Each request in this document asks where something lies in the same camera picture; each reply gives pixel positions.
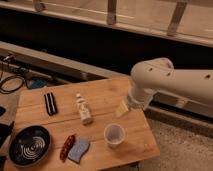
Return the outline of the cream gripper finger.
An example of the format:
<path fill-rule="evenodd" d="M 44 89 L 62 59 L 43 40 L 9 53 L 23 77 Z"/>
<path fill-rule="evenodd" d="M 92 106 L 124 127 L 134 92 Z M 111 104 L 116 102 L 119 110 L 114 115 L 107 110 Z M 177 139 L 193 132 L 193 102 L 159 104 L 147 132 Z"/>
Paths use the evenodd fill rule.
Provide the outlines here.
<path fill-rule="evenodd" d="M 121 116 L 125 115 L 126 113 L 128 113 L 129 111 L 130 111 L 129 106 L 128 106 L 126 100 L 123 99 L 120 102 L 118 108 L 116 109 L 115 114 L 117 117 L 121 117 Z"/>

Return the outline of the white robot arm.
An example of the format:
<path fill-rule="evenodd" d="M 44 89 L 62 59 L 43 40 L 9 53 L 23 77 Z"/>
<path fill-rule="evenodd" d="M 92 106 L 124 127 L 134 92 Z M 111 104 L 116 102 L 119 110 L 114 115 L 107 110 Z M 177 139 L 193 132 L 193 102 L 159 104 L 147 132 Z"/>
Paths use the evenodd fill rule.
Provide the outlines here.
<path fill-rule="evenodd" d="M 132 109 L 146 110 L 156 93 L 173 96 L 175 106 L 213 118 L 213 70 L 175 69 L 168 58 L 136 63 L 130 75 L 131 87 L 115 110 L 122 117 Z"/>

